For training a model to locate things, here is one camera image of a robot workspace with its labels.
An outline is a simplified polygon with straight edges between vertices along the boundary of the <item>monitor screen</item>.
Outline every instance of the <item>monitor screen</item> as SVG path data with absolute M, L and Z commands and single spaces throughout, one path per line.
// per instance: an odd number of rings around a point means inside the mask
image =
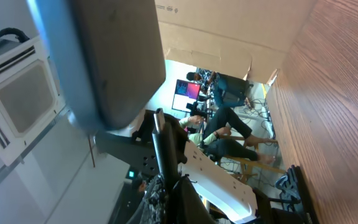
M 175 94 L 173 96 L 172 109 L 184 112 L 190 112 L 186 108 L 188 103 L 193 104 L 200 93 L 201 85 L 183 80 L 177 80 Z

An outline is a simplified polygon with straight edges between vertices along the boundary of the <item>cardboard box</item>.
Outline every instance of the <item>cardboard box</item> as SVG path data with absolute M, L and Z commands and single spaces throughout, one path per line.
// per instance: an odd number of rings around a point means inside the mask
M 267 83 L 315 0 L 155 0 L 165 59 Z

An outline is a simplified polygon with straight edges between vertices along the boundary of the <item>black hair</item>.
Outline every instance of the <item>black hair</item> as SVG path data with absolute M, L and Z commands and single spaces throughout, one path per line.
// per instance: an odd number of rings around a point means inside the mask
M 143 179 L 136 178 L 132 181 L 132 189 L 138 190 L 142 184 L 143 184 Z
M 187 80 L 193 81 L 195 74 L 196 74 L 195 72 L 189 72 L 189 73 L 187 73 L 187 75 L 186 75 Z

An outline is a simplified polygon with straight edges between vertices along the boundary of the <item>person's hand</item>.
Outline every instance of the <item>person's hand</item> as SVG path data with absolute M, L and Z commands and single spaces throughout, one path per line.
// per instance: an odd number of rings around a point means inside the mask
M 202 116 L 191 116 L 189 117 L 189 122 L 193 123 L 193 124 L 200 124 L 201 122 L 204 121 L 204 118 Z
M 230 131 L 231 128 L 229 127 L 223 127 L 223 128 L 219 128 L 216 132 L 222 136 L 224 134 L 227 134 L 228 136 L 231 135 L 231 131 Z

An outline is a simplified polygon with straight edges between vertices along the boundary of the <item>wooden table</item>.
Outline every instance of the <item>wooden table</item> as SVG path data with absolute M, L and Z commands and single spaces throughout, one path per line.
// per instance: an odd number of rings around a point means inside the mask
M 267 94 L 320 223 L 358 223 L 358 0 L 320 0 Z

